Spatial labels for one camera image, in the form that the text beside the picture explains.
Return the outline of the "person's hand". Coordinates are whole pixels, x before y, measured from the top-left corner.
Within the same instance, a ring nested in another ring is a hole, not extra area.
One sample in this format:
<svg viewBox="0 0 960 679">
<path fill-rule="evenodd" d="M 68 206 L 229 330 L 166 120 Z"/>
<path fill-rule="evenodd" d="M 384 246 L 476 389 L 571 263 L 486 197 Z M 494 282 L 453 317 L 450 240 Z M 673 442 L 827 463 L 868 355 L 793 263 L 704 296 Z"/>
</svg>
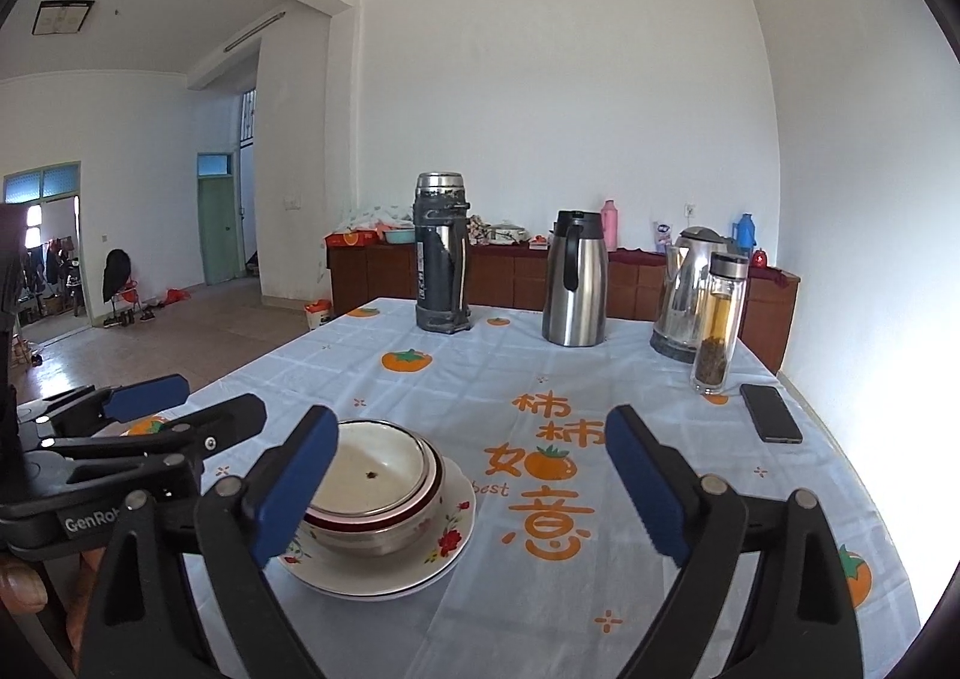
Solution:
<svg viewBox="0 0 960 679">
<path fill-rule="evenodd" d="M 103 557 L 103 549 L 83 552 L 80 570 L 73 587 L 73 598 L 67 606 L 67 637 L 71 645 L 73 669 L 80 667 L 83 629 Z M 25 562 L 3 555 L 0 575 L 2 575 L 2 601 L 10 614 L 37 614 L 46 607 L 49 597 L 43 580 L 39 573 L 31 570 Z"/>
</svg>

